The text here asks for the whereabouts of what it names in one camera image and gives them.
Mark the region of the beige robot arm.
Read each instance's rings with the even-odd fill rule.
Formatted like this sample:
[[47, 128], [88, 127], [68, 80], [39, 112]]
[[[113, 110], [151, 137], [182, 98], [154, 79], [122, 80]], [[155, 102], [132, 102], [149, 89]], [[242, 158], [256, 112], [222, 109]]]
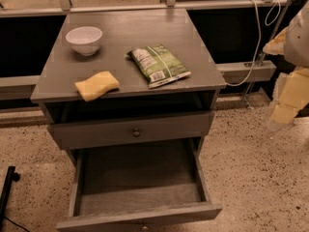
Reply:
[[309, 1], [289, 25], [263, 47], [263, 52], [283, 55], [287, 62], [295, 65], [291, 73], [277, 79], [275, 106], [270, 115], [273, 123], [288, 125], [309, 103]]

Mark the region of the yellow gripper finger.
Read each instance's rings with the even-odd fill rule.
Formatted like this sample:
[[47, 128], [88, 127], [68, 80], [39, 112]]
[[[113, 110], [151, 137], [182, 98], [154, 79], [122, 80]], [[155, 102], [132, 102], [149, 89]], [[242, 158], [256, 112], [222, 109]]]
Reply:
[[309, 69], [296, 67], [289, 74], [280, 73], [273, 90], [273, 104], [270, 120], [288, 125], [309, 103]]

